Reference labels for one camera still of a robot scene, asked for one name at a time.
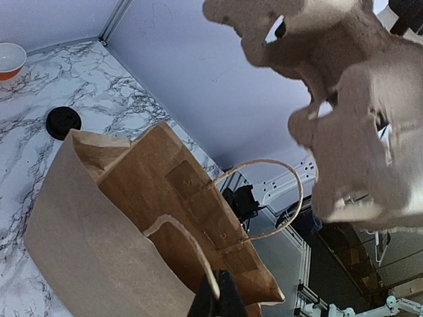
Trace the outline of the brown pulp cup carrier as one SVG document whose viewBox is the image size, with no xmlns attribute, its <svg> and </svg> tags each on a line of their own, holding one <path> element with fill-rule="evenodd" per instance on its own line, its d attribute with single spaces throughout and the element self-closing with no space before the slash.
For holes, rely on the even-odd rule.
<svg viewBox="0 0 423 317">
<path fill-rule="evenodd" d="M 422 227 L 422 46 L 391 34 L 371 1 L 205 1 L 246 59 L 302 80 L 311 103 L 288 120 L 318 176 L 328 223 Z"/>
</svg>

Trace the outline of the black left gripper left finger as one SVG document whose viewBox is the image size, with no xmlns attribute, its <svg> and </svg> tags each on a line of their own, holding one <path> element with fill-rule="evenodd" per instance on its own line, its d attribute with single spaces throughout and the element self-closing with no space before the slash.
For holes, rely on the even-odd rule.
<svg viewBox="0 0 423 317">
<path fill-rule="evenodd" d="M 187 317 L 215 317 L 218 314 L 218 300 L 212 293 L 208 278 L 203 276 L 199 291 L 188 311 Z"/>
</svg>

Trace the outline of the brown paper bag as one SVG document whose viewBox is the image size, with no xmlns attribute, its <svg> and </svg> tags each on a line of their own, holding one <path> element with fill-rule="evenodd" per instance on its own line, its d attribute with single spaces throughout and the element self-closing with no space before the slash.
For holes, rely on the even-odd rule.
<svg viewBox="0 0 423 317">
<path fill-rule="evenodd" d="M 215 271 L 260 316 L 285 296 L 206 171 L 164 122 L 138 140 L 71 130 L 24 244 L 74 316 L 187 316 Z"/>
</svg>

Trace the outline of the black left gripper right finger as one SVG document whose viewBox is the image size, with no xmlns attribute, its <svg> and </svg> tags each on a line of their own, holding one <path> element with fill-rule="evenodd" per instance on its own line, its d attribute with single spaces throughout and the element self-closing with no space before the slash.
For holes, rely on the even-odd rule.
<svg viewBox="0 0 423 317">
<path fill-rule="evenodd" d="M 217 273 L 220 297 L 216 304 L 216 316 L 242 317 L 247 315 L 244 302 L 238 292 L 232 273 L 220 270 Z"/>
</svg>

